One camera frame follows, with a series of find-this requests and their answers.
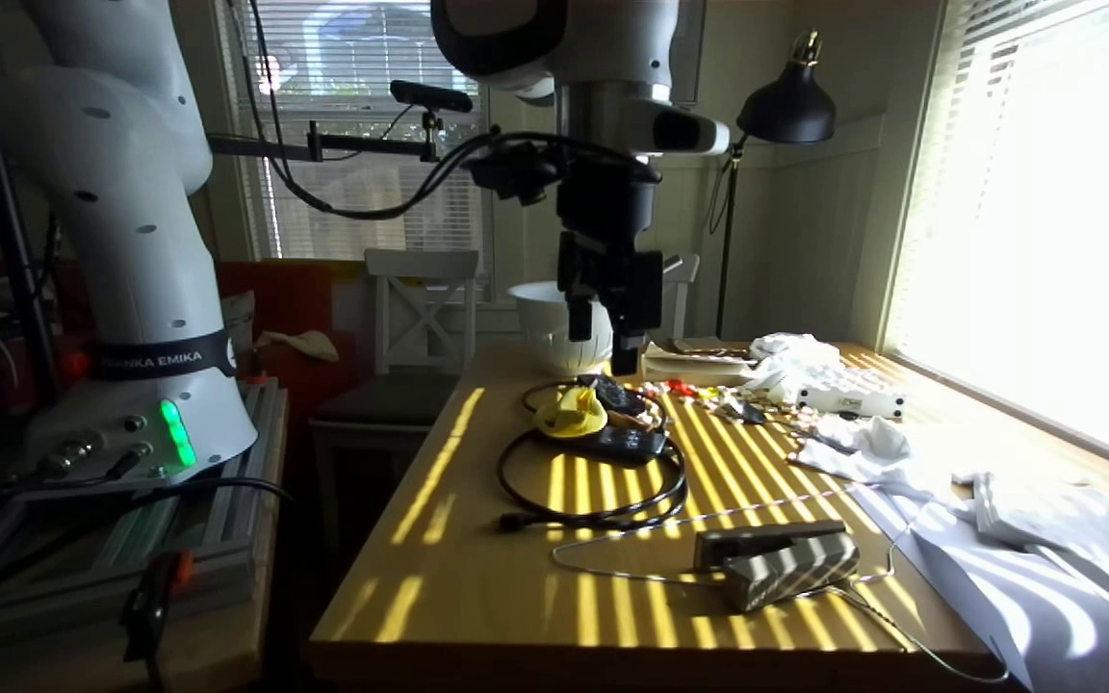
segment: desk lamp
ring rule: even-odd
[[[720,285],[715,285],[715,336],[724,336],[724,288],[733,268],[733,235],[737,235],[737,189],[740,189],[740,158],[746,138],[770,138],[770,141],[825,141],[837,126],[837,104],[816,86],[812,68],[821,62],[821,34],[810,32],[776,82],[755,89],[740,113],[740,138],[726,152],[726,184],[724,184],[724,248],[720,248]]]

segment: wooden table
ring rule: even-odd
[[[259,397],[249,397],[249,403],[259,426],[259,442],[249,453],[260,460],[264,480],[280,480],[289,394],[264,385],[259,388]],[[242,561],[249,576],[233,575],[212,585],[208,575],[201,576],[197,566],[188,597],[168,601],[168,623],[156,651],[156,670],[168,688],[249,688],[260,677],[277,552],[277,496],[253,490],[224,492],[242,492],[242,508],[259,502],[259,517],[245,534],[249,561]],[[147,665],[124,662],[127,635],[115,617],[118,614],[113,610],[101,623],[52,629],[29,641],[2,641],[0,688],[149,688]]]
[[[992,451],[1007,448],[1005,460],[1029,465],[1072,460],[1109,475],[1109,462],[876,356],[847,349],[847,363],[905,394],[911,440],[948,465],[975,465],[983,453],[1000,462]],[[616,539],[558,528],[495,530],[513,508],[493,479],[495,453],[531,425],[520,399],[540,381],[522,360],[493,356],[459,385],[313,630],[314,677],[345,688],[649,693],[838,688],[844,682],[850,688],[975,688],[838,594],[737,617],[713,585],[639,583],[639,575],[689,570],[693,525]],[[862,552],[862,575],[892,566],[857,585],[867,605],[955,665],[996,670],[837,479],[787,462],[789,426],[737,425],[693,399],[667,399],[667,407],[689,465],[685,517],[713,517],[715,528],[844,520]],[[660,487],[654,475],[620,475],[540,448],[520,448],[509,469],[535,502],[574,512]]]

